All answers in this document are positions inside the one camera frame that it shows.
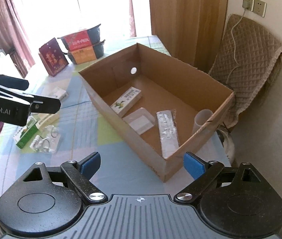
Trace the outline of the metal hooks in plastic bag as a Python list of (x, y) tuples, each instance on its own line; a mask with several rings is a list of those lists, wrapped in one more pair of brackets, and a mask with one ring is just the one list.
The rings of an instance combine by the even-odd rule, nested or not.
[(57, 151), (61, 133), (59, 128), (49, 125), (46, 126), (40, 135), (35, 137), (36, 144), (33, 146), (34, 150), (41, 153), (54, 154)]

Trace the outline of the cream hair claw clip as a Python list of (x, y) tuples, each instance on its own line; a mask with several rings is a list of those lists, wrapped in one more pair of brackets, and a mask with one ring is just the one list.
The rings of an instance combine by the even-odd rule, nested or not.
[(33, 115), (36, 122), (36, 127), (39, 131), (42, 131), (46, 126), (51, 125), (53, 122), (59, 119), (59, 114), (47, 114), (47, 113), (39, 113)]

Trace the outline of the white remote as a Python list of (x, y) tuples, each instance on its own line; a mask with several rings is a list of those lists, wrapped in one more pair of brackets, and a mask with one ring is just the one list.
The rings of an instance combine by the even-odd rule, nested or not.
[(167, 159), (179, 148), (177, 128), (170, 110), (156, 113), (162, 157)]

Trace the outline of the white paper cup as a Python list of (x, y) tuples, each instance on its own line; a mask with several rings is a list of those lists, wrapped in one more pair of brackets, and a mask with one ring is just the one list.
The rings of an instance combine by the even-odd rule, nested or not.
[(194, 134), (200, 127), (206, 123), (209, 118), (213, 115), (213, 112), (210, 109), (203, 109), (199, 111), (194, 117), (194, 124), (192, 129), (192, 134)]

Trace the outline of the wall socket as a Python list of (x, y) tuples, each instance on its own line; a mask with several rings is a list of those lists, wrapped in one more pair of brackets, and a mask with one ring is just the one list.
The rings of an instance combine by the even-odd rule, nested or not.
[(254, 0), (252, 12), (258, 16), (265, 17), (267, 3), (261, 0)]
[(242, 7), (246, 10), (253, 11), (255, 0), (243, 0)]

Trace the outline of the white ointment box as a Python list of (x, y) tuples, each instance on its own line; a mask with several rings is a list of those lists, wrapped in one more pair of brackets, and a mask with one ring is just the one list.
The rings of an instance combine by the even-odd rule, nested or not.
[(122, 118), (142, 97), (142, 91), (135, 87), (130, 87), (112, 105), (111, 109)]

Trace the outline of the checkered tablecloth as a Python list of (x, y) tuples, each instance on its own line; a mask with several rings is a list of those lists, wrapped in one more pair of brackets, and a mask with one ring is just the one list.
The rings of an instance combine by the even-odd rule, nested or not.
[[(158, 37), (149, 36), (107, 46), (103, 58), (134, 44), (142, 44), (170, 56)], [(101, 168), (92, 177), (92, 182), (107, 195), (174, 195), (192, 182), (183, 165), (168, 181), (159, 179), (93, 105), (80, 72), (97, 61), (70, 65), (55, 77), (45, 77), (37, 72), (31, 74), (33, 91), (48, 94), (53, 88), (60, 87), (69, 94), (62, 101), (59, 119), (54, 123), (59, 128), (61, 139), (54, 154), (36, 152), (29, 146), (20, 149), (13, 139), (18, 128), (5, 124), (0, 133), (0, 196), (35, 162), (58, 166), (68, 160), (81, 160), (95, 151), (101, 155)], [(196, 153), (204, 160), (229, 164), (216, 132)]]

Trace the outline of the red label black bowl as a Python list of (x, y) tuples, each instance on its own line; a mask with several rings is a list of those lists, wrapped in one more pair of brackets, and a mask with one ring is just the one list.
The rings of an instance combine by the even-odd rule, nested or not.
[(100, 26), (101, 24), (98, 24), (90, 29), (59, 37), (59, 39), (68, 51), (89, 47), (100, 42)]

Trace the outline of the yellow label black bowl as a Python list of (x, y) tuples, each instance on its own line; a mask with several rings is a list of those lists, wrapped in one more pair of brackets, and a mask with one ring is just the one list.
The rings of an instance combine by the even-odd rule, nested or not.
[(95, 61), (104, 55), (105, 40), (95, 45), (87, 46), (82, 49), (64, 52), (73, 64), (79, 65), (86, 62)]

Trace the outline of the white green small medicine box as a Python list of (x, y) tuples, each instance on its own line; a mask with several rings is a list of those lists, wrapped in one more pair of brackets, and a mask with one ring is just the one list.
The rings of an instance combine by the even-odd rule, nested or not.
[(49, 94), (48, 97), (64, 101), (69, 96), (68, 92), (60, 87), (55, 87)]

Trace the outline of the dark red gift box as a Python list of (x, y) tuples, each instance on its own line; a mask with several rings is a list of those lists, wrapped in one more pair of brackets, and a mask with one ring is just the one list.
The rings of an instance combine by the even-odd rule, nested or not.
[(39, 57), (48, 75), (52, 77), (55, 77), (68, 65), (56, 38), (52, 38), (39, 48)]

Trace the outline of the brown curtain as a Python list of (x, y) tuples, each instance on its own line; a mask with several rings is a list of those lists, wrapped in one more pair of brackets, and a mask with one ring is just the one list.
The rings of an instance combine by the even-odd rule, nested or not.
[(0, 0), (0, 49), (11, 59), (22, 77), (35, 64), (13, 0)]

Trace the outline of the brown quilted cushion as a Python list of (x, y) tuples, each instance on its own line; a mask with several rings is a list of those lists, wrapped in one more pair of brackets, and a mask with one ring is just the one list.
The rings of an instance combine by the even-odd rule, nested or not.
[(235, 93), (224, 123), (236, 126), (258, 96), (266, 94), (281, 70), (282, 42), (259, 23), (232, 14), (209, 75)]

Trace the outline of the small white bottle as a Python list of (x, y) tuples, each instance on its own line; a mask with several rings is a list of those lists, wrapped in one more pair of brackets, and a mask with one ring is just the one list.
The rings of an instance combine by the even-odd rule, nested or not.
[(41, 136), (37, 135), (37, 136), (33, 139), (33, 141), (31, 142), (31, 144), (29, 145), (29, 147), (30, 147), (32, 150), (34, 150), (34, 151), (36, 151), (36, 152), (39, 152), (39, 151), (41, 151), (41, 149), (42, 149), (42, 142), (43, 142), (43, 138), (42, 138)]

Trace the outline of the brown cardboard box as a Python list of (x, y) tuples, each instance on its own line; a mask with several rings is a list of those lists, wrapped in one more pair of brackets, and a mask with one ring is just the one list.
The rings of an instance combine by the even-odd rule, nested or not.
[[(186, 152), (196, 153), (212, 137), (235, 97), (205, 72), (142, 44), (97, 61), (80, 75), (93, 105), (163, 182), (181, 169)], [(157, 127), (138, 135), (111, 109), (131, 86), (142, 91), (131, 111), (143, 107), (153, 116), (163, 110), (174, 112), (179, 148), (169, 158), (162, 157)], [(203, 109), (213, 115), (192, 134), (194, 117)]]

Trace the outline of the wooden door panel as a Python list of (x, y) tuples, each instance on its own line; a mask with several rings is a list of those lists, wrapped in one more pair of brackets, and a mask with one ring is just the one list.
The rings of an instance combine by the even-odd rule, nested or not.
[(149, 0), (152, 34), (174, 58), (208, 72), (218, 52), (228, 0)]

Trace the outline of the clear plastic case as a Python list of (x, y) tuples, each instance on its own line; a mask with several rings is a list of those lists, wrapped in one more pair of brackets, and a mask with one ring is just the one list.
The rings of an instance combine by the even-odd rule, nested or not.
[(154, 116), (143, 107), (124, 117), (123, 121), (128, 123), (138, 135), (142, 135), (155, 126)]

